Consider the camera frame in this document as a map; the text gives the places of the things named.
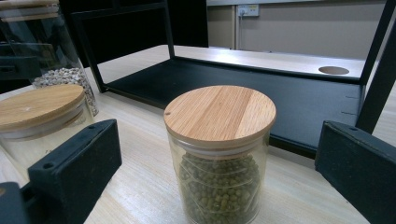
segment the glass jar with green beans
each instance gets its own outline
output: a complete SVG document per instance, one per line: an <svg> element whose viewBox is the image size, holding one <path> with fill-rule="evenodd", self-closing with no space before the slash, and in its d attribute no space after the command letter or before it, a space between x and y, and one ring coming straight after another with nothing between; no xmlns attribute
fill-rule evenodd
<svg viewBox="0 0 396 224"><path fill-rule="evenodd" d="M260 211L274 103L252 89L212 86L178 96L163 116L190 220L252 222Z"/></svg>

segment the green mung beans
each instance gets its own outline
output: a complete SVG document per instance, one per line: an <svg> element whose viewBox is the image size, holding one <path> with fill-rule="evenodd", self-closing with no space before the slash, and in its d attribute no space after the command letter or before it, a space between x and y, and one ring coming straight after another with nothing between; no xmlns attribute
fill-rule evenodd
<svg viewBox="0 0 396 224"><path fill-rule="evenodd" d="M257 214L261 179L251 155L207 160L186 153L179 178L186 211L197 223L249 223Z"/></svg>

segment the black frame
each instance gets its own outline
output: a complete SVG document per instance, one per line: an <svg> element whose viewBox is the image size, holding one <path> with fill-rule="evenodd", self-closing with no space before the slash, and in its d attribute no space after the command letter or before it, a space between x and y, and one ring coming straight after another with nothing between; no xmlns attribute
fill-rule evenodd
<svg viewBox="0 0 396 224"><path fill-rule="evenodd" d="M118 0L113 2L114 7L111 9L72 14L78 37L84 46L100 92L111 91L149 105L165 108L181 93L203 86L227 84L250 87L267 94L276 103L277 122L271 131L270 144L308 158L315 158L324 120L343 122L372 133L396 78L396 68L392 65L396 58L393 43L396 30L393 28L371 88L368 90L367 99L364 100L365 87L396 5L394 0L388 0L385 4L361 78L325 77L302 73L295 76L297 74L295 72L178 57L174 51L166 0L132 7L121 7ZM84 32L83 21L152 9L162 10L170 59L127 77L104 83L89 39ZM322 108L316 109L315 104L321 104Z"/></svg>

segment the white wall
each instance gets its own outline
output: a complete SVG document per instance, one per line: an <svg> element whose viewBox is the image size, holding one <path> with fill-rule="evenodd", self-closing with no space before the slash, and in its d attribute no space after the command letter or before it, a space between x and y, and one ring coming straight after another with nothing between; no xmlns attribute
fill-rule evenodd
<svg viewBox="0 0 396 224"><path fill-rule="evenodd" d="M259 17L242 21L233 19L232 6L209 7L209 45L365 59L383 7L383 1L264 4ZM236 27L234 42L231 28L222 26Z"/></svg>

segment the wooden lid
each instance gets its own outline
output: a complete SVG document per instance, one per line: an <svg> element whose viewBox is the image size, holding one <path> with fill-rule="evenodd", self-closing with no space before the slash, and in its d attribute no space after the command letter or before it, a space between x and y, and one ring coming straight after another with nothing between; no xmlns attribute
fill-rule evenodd
<svg viewBox="0 0 396 224"><path fill-rule="evenodd" d="M0 101L0 133L44 124L76 109L84 99L79 85L56 85Z"/></svg>
<svg viewBox="0 0 396 224"><path fill-rule="evenodd" d="M264 136L276 118L266 95L237 86L212 86L186 92L164 111L170 134L197 147L239 147Z"/></svg>
<svg viewBox="0 0 396 224"><path fill-rule="evenodd" d="M51 4L59 4L59 0L6 0L0 1L0 9L43 7Z"/></svg>
<svg viewBox="0 0 396 224"><path fill-rule="evenodd" d="M58 17L58 0L0 1L0 18L4 22L44 20Z"/></svg>

